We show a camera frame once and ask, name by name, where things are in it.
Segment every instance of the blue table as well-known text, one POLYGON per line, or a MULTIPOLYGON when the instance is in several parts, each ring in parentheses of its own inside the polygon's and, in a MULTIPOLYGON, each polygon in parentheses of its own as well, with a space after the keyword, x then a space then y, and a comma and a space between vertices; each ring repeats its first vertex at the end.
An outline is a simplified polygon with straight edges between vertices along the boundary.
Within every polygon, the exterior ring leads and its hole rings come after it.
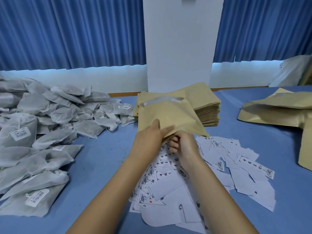
MULTIPOLYGON (((285 87, 288 90, 312 91, 312 86, 285 87)), ((276 207, 270 212, 246 195, 230 194, 262 234, 311 233, 312 172, 298 165, 302 131, 298 128, 246 123, 237 120, 241 106, 250 100, 263 99, 277 88, 251 88, 215 92, 221 100, 220 123, 206 127, 212 136, 234 138, 244 148, 259 153, 258 162, 275 171, 270 180, 275 189, 276 207)), ((123 97, 135 104, 136 97, 123 97)), ((0 216, 1 234, 64 234, 88 203, 109 181, 126 159, 137 132, 137 124, 104 131, 98 139, 80 136, 74 144, 84 144, 72 164, 65 169, 70 181, 49 213, 43 217, 0 216)), ((195 233, 174 225, 153 228, 137 213, 125 212, 117 233, 195 233)))

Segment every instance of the pile of paper labels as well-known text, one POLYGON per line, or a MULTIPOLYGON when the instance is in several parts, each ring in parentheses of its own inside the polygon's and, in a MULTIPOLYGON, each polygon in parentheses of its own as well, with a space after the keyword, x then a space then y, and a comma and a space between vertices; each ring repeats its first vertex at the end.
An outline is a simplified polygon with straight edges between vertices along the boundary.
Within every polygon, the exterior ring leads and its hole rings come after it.
POLYGON ((139 105, 151 98, 166 97, 166 96, 181 96, 181 93, 186 96, 191 107, 197 114, 203 126, 217 126, 219 123, 218 113, 220 112, 221 101, 214 95, 210 88, 204 82, 199 82, 183 89, 176 90, 171 93, 151 93, 141 92, 138 94, 137 103, 134 108, 133 116, 139 117, 139 105))
MULTIPOLYGON (((247 195, 246 198, 249 196, 268 210, 274 210, 275 191, 268 181, 268 177, 274 178, 274 171, 255 162, 259 154, 242 148, 235 139, 198 136, 196 141, 201 157, 228 191, 236 189, 247 195)), ((209 224, 201 215, 202 207, 189 175, 179 158, 170 153, 168 143, 161 146, 129 201, 132 202, 129 211, 141 213, 150 226, 175 224, 209 233, 209 224)))
POLYGON ((303 129, 298 163, 312 171, 312 92, 279 88, 265 99, 244 104, 238 119, 303 129))
POLYGON ((44 216, 69 180, 77 134, 97 138, 137 121, 133 107, 91 86, 52 88, 0 77, 0 215, 44 216))

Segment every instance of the barcode label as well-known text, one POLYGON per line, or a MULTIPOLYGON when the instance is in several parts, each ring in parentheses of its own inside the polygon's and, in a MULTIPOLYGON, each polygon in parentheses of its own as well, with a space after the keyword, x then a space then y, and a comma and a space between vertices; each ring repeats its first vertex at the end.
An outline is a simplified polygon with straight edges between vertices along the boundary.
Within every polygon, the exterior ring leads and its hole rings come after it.
POLYGON ((131 105, 124 105, 121 109, 130 109, 132 106, 131 105))
POLYGON ((21 140, 23 138, 29 137, 31 135, 29 129, 27 127, 13 130, 10 132, 10 135, 13 137, 15 141, 21 140))
POLYGON ((35 177, 38 176, 38 175, 39 175, 39 174, 34 175, 34 176, 32 176, 32 177, 29 177, 29 178, 26 178, 25 180, 22 180, 22 182, 23 182, 24 184, 26 184, 27 182, 33 180, 33 178, 35 178, 35 177))
POLYGON ((52 150, 54 151, 62 151, 65 148, 66 145, 60 145, 60 146, 55 146, 53 147, 52 150))
POLYGON ((50 190, 45 188, 42 190, 38 190, 35 193, 32 194, 31 197, 28 198, 28 200, 25 201, 25 205, 28 205, 30 207, 37 207, 38 203, 49 193, 50 190))

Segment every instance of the barcode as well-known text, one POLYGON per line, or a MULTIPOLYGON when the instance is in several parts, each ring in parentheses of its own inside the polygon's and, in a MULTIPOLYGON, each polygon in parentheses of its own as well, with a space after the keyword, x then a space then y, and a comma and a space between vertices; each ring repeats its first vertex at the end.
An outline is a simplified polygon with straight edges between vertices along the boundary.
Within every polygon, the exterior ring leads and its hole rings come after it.
POLYGON ((39 198, 40 198, 42 195, 44 195, 44 192, 40 191, 40 192, 38 193, 38 195, 37 195, 33 200, 31 200, 30 202, 36 203, 37 200, 39 200, 39 198))
POLYGON ((23 135, 27 135, 27 132, 23 132, 23 133, 17 134, 16 137, 21 137, 23 135))

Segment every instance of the blue curtain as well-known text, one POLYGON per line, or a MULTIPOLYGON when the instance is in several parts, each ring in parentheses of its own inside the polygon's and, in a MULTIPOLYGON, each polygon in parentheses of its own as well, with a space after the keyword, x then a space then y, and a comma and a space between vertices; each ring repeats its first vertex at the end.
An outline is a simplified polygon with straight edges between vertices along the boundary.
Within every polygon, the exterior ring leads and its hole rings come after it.
POLYGON ((312 0, 224 0, 214 62, 312 54, 312 0))
POLYGON ((136 64, 142 0, 0 0, 0 70, 136 64))

